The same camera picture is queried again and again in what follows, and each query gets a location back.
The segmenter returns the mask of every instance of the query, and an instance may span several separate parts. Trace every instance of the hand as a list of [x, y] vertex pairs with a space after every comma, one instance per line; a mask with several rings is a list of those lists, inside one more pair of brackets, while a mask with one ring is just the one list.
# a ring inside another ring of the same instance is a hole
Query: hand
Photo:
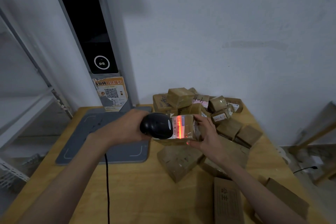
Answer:
[[132, 143], [141, 140], [150, 140], [150, 137], [141, 133], [140, 123], [149, 112], [132, 109], [119, 119], [99, 128], [88, 135], [95, 142], [101, 141], [102, 145], [110, 148], [116, 144]]
[[203, 141], [187, 141], [187, 144], [203, 152], [205, 156], [217, 165], [228, 160], [229, 156], [218, 139], [216, 127], [210, 118], [203, 117], [199, 114], [194, 114], [194, 117], [198, 121], [198, 125], [203, 127]]

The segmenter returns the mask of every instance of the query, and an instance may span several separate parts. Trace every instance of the black cable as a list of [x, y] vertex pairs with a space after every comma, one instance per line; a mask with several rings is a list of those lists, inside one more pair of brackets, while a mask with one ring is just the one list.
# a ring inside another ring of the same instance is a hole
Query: black cable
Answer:
[[308, 168], [313, 168], [313, 169], [317, 169], [317, 166], [312, 166], [312, 167], [305, 167], [305, 168], [302, 168], [298, 171], [295, 171], [293, 174], [295, 174], [296, 172], [299, 172], [299, 171], [302, 171], [302, 170], [305, 170], [305, 169], [308, 169]]
[[109, 167], [107, 165], [107, 155], [105, 154], [106, 163], [106, 189], [107, 189], [107, 223], [110, 224], [110, 191], [109, 191]]

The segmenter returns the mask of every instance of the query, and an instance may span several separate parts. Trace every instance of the pile of packages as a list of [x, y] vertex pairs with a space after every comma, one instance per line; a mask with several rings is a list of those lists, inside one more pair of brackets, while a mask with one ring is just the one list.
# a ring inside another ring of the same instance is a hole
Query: pile of packages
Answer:
[[169, 139], [155, 139], [166, 146], [157, 154], [157, 158], [170, 177], [180, 181], [199, 164], [214, 177], [229, 179], [225, 171], [197, 150], [186, 145], [188, 140], [201, 141], [201, 130], [193, 114], [211, 118], [216, 126], [218, 138], [227, 153], [241, 167], [245, 168], [250, 148], [262, 136], [252, 126], [245, 126], [232, 116], [241, 113], [241, 99], [214, 97], [199, 94], [194, 88], [169, 89], [166, 94], [153, 95], [156, 112], [172, 118], [173, 136]]
[[[202, 127], [193, 114], [211, 119], [225, 151], [241, 167], [245, 168], [251, 147], [262, 132], [234, 119], [243, 110], [238, 98], [214, 97], [199, 94], [194, 88], [169, 89], [166, 94], [153, 95], [155, 112], [172, 118], [173, 136], [154, 141], [165, 147], [157, 158], [174, 182], [179, 182], [197, 164], [214, 176], [215, 223], [244, 223], [240, 190], [225, 171], [206, 158], [202, 152], [186, 145], [188, 140], [201, 141]], [[306, 219], [308, 204], [282, 185], [269, 179], [266, 188], [273, 192], [291, 209]]]

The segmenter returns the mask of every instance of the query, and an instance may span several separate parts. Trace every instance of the person's left hand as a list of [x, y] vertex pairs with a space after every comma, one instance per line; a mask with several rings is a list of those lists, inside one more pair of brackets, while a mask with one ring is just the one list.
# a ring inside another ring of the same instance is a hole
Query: person's left hand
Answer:
[[132, 109], [119, 119], [89, 134], [87, 139], [101, 141], [108, 148], [116, 144], [149, 140], [150, 137], [140, 131], [140, 123], [147, 114], [149, 112]]

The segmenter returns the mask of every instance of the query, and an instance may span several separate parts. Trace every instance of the gray pad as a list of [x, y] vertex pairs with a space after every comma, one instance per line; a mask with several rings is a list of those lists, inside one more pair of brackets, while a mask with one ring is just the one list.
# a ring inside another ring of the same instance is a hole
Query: gray pad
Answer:
[[[151, 107], [149, 106], [136, 107], [136, 109], [151, 112]], [[58, 155], [56, 164], [69, 164], [72, 158], [82, 147], [89, 133], [92, 133], [98, 128], [101, 128], [106, 124], [120, 118], [125, 113], [126, 111], [123, 111], [123, 109], [121, 109], [119, 112], [106, 112], [104, 108], [94, 108], [88, 110]], [[106, 152], [107, 161], [110, 164], [142, 163], [147, 160], [148, 144], [149, 141], [140, 141], [113, 146]], [[104, 157], [100, 160], [99, 164], [103, 163], [105, 163]]]

